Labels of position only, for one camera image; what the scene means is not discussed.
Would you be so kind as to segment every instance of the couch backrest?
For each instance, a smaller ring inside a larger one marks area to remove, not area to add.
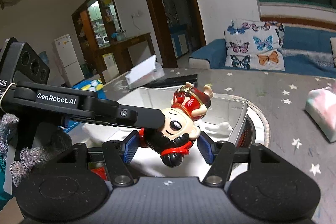
[[[332,53],[331,37],[336,37],[336,32],[285,26],[283,48]]]

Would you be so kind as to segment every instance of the blue couch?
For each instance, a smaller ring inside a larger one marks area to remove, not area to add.
[[[284,73],[336,78],[330,38],[336,32],[285,26],[283,38]],[[216,39],[189,57],[190,68],[240,69],[225,67],[226,42]]]

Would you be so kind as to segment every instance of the table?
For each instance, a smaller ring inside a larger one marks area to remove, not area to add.
[[[329,143],[304,111],[308,92],[327,87],[332,79],[219,69],[181,68],[164,69],[164,72],[165,77],[197,74],[199,86],[211,84],[214,93],[241,96],[259,107],[270,126],[269,149],[312,177],[321,189],[321,201],[313,220],[320,224],[336,223],[336,143]],[[129,92],[125,75],[114,79],[104,90],[110,100],[125,96]],[[299,148],[293,145],[297,139],[302,143]],[[321,174],[310,172],[312,164],[320,165]]]
[[[150,49],[151,55],[155,54],[151,34],[145,33],[136,37],[128,37],[125,40],[110,42],[102,47],[99,47],[97,50],[94,51],[93,55],[95,60],[99,60],[99,56],[104,54],[112,53],[117,64],[118,70],[120,74],[123,74],[133,68],[133,63],[131,57],[128,52],[128,48],[139,44],[141,42],[147,41],[148,47]],[[102,71],[100,71],[100,66],[97,66],[97,72],[100,76],[101,81],[103,84],[106,83],[104,75]]]

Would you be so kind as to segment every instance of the orange butterfly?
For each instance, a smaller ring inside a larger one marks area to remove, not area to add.
[[[272,61],[275,64],[279,63],[278,53],[276,51],[273,51],[270,55],[257,55],[259,57],[259,64],[264,66],[265,63],[268,61],[268,64],[270,65],[270,61]]]

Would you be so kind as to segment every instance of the toy mouth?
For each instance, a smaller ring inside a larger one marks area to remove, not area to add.
[[[169,135],[172,135],[172,136],[174,135],[174,134],[171,134],[168,130],[166,130],[166,132],[167,132]]]

